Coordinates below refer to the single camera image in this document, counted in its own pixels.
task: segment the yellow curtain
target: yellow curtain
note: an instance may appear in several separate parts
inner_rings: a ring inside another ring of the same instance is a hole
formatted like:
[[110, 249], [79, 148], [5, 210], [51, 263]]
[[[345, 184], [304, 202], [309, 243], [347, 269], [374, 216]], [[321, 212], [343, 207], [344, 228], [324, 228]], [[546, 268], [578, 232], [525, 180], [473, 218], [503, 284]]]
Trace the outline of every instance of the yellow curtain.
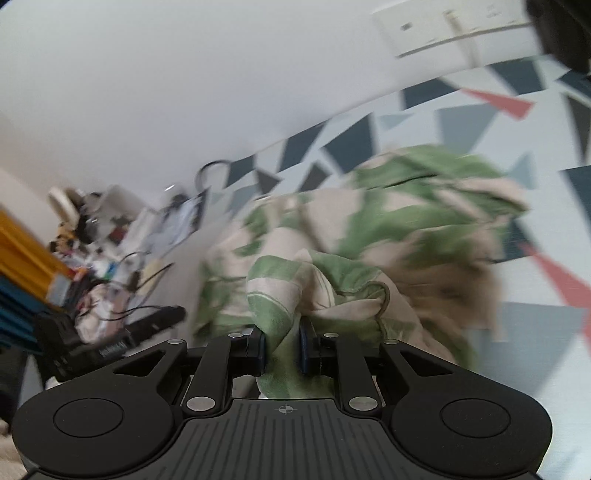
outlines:
[[0, 207], [0, 274], [41, 301], [56, 274], [70, 270]]

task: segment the ribbed black surface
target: ribbed black surface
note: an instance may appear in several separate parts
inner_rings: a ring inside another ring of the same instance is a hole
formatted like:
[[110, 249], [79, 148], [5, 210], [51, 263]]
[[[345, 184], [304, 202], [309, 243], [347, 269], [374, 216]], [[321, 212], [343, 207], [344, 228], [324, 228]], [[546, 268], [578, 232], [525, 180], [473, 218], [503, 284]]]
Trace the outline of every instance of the ribbed black surface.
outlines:
[[[280, 409], [286, 405], [293, 411], [282, 413]], [[48, 478], [35, 474], [31, 480]], [[220, 417], [189, 421], [165, 454], [119, 478], [436, 480], [445, 477], [417, 467], [400, 454], [380, 423], [348, 417], [332, 400], [235, 400]], [[534, 478], [528, 474], [519, 480]]]

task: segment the silver screw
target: silver screw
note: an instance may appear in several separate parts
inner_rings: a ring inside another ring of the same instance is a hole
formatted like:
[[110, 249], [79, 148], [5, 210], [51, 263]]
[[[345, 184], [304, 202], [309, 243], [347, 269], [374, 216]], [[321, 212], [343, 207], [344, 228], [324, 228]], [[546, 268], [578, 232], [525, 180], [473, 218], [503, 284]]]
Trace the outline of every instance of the silver screw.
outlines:
[[377, 406], [378, 402], [371, 397], [354, 397], [349, 400], [349, 407], [358, 411], [373, 410]]
[[216, 401], [209, 397], [193, 397], [185, 405], [193, 411], [207, 411], [216, 406]]

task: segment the geometric patterned bedsheet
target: geometric patterned bedsheet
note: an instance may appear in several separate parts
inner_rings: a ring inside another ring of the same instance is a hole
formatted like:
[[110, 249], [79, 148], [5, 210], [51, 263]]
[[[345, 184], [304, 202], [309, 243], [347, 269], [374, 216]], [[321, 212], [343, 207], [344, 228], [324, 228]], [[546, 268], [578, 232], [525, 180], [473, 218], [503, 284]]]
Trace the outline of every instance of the geometric patterned bedsheet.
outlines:
[[478, 153], [527, 190], [511, 225], [503, 342], [469, 332], [479, 371], [536, 398], [553, 421], [545, 480], [591, 478], [591, 83], [550, 57], [465, 70], [383, 96], [208, 175], [203, 227], [249, 201], [336, 187], [391, 147]]

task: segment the white wall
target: white wall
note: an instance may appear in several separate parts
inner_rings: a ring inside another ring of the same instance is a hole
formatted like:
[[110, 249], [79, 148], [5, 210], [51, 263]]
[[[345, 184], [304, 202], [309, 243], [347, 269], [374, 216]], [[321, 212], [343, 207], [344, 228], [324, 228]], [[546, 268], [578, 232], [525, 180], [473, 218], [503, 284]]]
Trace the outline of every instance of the white wall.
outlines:
[[[12, 0], [0, 11], [0, 148], [19, 153], [3, 166], [39, 194], [120, 183], [152, 201], [207, 161], [468, 68], [454, 44], [395, 59], [370, 16], [387, 3]], [[538, 52], [527, 28], [476, 42], [482, 63]]]
[[1, 168], [0, 207], [5, 208], [44, 244], [57, 234], [60, 219], [45, 200]]

